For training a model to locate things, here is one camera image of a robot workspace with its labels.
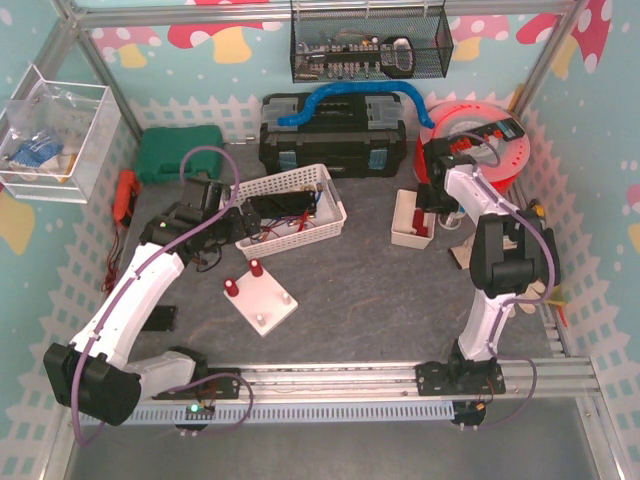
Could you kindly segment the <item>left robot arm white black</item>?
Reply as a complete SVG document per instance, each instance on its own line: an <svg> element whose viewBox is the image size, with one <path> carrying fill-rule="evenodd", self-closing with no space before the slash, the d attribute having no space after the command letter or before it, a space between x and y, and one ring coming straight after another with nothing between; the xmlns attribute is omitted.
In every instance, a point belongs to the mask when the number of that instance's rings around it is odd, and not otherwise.
<svg viewBox="0 0 640 480"><path fill-rule="evenodd" d="M94 317L71 341L51 344L43 364L55 400L69 408L76 443L94 441L82 430L82 415L101 426L119 426L144 399L162 393L197 392L222 379L248 382L237 371L210 373L204 355L184 347L130 362L136 338L168 287L190 262L211 248L233 242L229 220L240 190L213 180L183 181L185 199L150 221L131 263Z"/></svg>

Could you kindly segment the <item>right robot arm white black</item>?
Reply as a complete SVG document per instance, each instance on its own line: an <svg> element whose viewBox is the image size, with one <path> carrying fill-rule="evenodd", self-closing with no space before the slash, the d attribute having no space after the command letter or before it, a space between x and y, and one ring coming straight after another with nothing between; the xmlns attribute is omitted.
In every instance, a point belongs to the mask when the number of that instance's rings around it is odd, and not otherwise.
<svg viewBox="0 0 640 480"><path fill-rule="evenodd" d="M536 212L505 199L472 156L453 150L461 138L484 140L459 133L422 147L429 178L426 210L448 214L463 209L475 225L469 261L475 296L457 345L464 359L488 361L498 356L499 337L514 305L549 298L560 274L553 231Z"/></svg>

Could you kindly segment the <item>large red spring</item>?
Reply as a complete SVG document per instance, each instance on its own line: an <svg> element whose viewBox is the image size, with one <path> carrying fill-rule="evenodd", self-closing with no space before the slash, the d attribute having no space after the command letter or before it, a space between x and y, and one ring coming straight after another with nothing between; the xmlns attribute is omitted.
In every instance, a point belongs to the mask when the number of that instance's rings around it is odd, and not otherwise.
<svg viewBox="0 0 640 480"><path fill-rule="evenodd" d="M264 274L263 266L258 259L252 259L249 262L249 269L252 275L256 278L261 277Z"/></svg>
<svg viewBox="0 0 640 480"><path fill-rule="evenodd" d="M224 281L224 289L226 295L230 298L236 297L239 294L239 288L233 278L228 278Z"/></svg>

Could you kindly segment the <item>white peg base plate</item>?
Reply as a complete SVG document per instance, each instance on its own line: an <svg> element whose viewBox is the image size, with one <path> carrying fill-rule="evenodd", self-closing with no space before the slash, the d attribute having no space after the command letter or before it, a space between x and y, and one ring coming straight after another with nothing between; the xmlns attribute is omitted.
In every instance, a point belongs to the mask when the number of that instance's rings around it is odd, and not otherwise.
<svg viewBox="0 0 640 480"><path fill-rule="evenodd" d="M299 306L297 300L267 270L258 278L248 271L234 280L239 294L228 297L224 283L223 294L261 337L268 335Z"/></svg>

